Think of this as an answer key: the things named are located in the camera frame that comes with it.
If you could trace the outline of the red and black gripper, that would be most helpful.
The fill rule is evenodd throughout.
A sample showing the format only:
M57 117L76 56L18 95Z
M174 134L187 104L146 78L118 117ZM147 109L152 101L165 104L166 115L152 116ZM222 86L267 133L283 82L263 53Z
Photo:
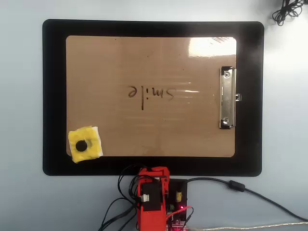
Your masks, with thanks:
M161 182L155 181L147 169L142 168L138 173L141 212L166 211L164 192L169 192L170 172L167 167L154 167L154 172L160 177Z

